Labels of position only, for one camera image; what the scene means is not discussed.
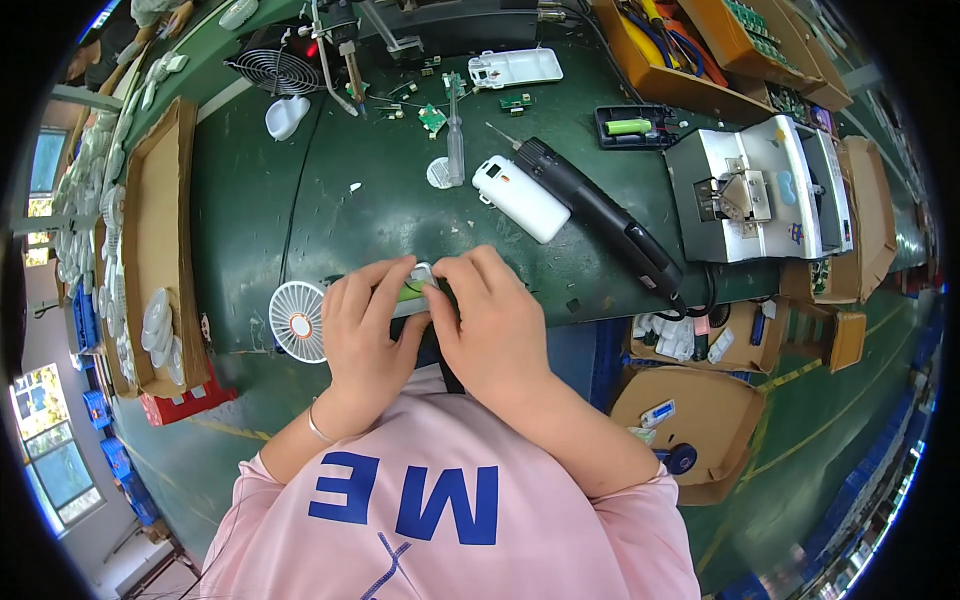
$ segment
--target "blue letter print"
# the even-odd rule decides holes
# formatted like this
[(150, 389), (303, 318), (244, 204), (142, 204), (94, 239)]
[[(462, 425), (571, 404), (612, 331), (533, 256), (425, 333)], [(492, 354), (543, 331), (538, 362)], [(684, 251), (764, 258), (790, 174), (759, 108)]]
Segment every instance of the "blue letter print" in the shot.
[(376, 481), (376, 468), (380, 459), (352, 452), (330, 452), (324, 456), (323, 465), (343, 465), (353, 467), (349, 479), (339, 477), (318, 477), (317, 492), (336, 492), (347, 495), (347, 505), (310, 502), (308, 514), (317, 518), (328, 518), (344, 523), (367, 524), (367, 507), (373, 482)]
[(497, 467), (477, 468), (476, 518), (470, 513), (463, 469), (444, 469), (421, 515), (425, 485), (426, 467), (407, 467), (396, 516), (397, 533), (417, 540), (431, 540), (449, 499), (461, 544), (496, 544)]

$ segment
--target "green battery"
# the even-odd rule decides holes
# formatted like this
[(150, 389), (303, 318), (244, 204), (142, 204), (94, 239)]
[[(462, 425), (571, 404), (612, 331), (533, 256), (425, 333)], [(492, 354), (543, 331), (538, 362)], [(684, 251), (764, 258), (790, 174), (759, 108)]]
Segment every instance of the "green battery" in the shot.
[(624, 121), (607, 121), (607, 133), (610, 135), (620, 135), (623, 133), (647, 133), (653, 129), (650, 121), (646, 119), (626, 119)]
[(403, 302), (405, 300), (413, 300), (414, 298), (421, 298), (422, 296), (423, 296), (422, 281), (406, 282), (403, 284), (403, 287), (400, 288), (400, 294), (396, 298), (396, 301)]

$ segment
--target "silver bracelet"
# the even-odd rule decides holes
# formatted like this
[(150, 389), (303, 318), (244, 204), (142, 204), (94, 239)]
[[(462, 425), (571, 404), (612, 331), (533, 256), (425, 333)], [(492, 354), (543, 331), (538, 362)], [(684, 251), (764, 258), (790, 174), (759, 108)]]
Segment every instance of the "silver bracelet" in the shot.
[(320, 438), (320, 441), (324, 444), (334, 445), (333, 440), (329, 439), (324, 432), (317, 428), (316, 423), (313, 422), (313, 404), (317, 402), (317, 396), (314, 396), (313, 403), (310, 404), (310, 408), (307, 409), (306, 421), (310, 423), (310, 431), (313, 432), (313, 435)]

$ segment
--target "red plastic crate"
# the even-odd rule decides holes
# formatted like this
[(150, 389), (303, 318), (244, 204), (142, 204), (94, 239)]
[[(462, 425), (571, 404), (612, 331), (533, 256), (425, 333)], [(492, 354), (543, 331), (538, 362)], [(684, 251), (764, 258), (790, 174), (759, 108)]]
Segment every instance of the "red plastic crate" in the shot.
[(236, 388), (224, 390), (217, 383), (217, 375), (213, 372), (213, 366), (209, 359), (206, 361), (206, 368), (210, 371), (210, 380), (200, 386), (204, 390), (201, 397), (196, 397), (193, 390), (188, 390), (186, 394), (178, 398), (181, 402), (176, 403), (171, 398), (146, 393), (140, 395), (140, 404), (143, 405), (143, 411), (147, 414), (147, 421), (150, 422), (150, 425), (160, 427), (186, 419), (237, 397)]

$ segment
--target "cooling fan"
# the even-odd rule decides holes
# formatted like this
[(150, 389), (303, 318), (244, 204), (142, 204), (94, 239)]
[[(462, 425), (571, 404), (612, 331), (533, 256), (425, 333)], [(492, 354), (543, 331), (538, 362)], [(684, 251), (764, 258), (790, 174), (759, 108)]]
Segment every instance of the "cooling fan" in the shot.
[[(317, 44), (310, 37), (297, 36), (300, 25), (275, 23), (256, 30), (249, 38), (240, 39), (243, 50), (224, 64), (275, 96), (302, 96), (326, 89)], [(336, 54), (327, 48), (329, 57)]]
[(323, 288), (306, 281), (287, 281), (270, 298), (270, 328), (276, 341), (304, 363), (326, 361), (320, 325), (323, 301)]

